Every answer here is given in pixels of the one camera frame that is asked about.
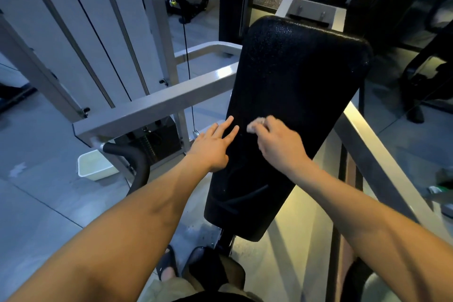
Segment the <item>hand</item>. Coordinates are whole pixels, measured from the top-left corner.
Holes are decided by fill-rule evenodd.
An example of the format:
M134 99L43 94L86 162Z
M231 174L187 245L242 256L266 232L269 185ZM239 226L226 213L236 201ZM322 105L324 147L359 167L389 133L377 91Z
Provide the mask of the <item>hand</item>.
M299 134L279 119L268 116L263 124L254 121L249 127L258 135L258 148L264 159L288 178L293 179L295 173L312 166Z
M229 116L221 125L214 123L205 133L201 133L188 155L197 156L197 160L208 166L209 172L216 172L225 168L228 163L226 155L227 147L233 142L239 131L239 126L235 126L231 133L222 138L223 132L233 122L233 116Z

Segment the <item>black padded backrest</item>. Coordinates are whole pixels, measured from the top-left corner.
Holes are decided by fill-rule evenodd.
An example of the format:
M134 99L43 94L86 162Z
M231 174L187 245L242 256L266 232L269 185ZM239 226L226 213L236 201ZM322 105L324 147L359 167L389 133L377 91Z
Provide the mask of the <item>black padded backrest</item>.
M294 184L267 163L246 126L274 115L297 131L313 158L359 85L372 58L366 41L279 17L249 29L242 47L228 115L240 130L227 167L214 173L204 216L258 241Z

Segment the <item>sandal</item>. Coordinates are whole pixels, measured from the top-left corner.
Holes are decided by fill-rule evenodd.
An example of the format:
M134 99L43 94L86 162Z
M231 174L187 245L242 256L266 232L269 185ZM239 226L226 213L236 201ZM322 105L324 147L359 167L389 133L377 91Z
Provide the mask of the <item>sandal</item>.
M171 245L167 246L167 249L165 250L164 255L159 260L159 262L157 263L157 266L156 266L157 275L159 276L160 280L161 280L160 276L161 276L162 272L168 267L171 267L174 270L176 277L179 277L178 266L176 266L176 258L174 256L173 247Z

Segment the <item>white plastic container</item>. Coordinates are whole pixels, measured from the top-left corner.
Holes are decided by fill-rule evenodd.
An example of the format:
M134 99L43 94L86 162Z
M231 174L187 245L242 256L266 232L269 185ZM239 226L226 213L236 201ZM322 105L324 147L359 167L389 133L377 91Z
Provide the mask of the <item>white plastic container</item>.
M118 173L118 170L97 149L79 156L77 166L79 177L91 180L99 180Z

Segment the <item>beige shorts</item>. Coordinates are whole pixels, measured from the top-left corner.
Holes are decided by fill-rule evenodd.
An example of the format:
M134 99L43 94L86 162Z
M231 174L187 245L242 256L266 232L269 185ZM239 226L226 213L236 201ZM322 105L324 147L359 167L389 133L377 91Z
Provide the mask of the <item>beige shorts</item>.
M261 301L260 299L257 299L255 295L246 293L228 283L222 285L219 292L238 294L251 298L253 301ZM198 293L198 291L196 291L192 284L184 278L175 277L166 282L161 282L156 279L151 283L141 300L143 302L171 302L196 293Z

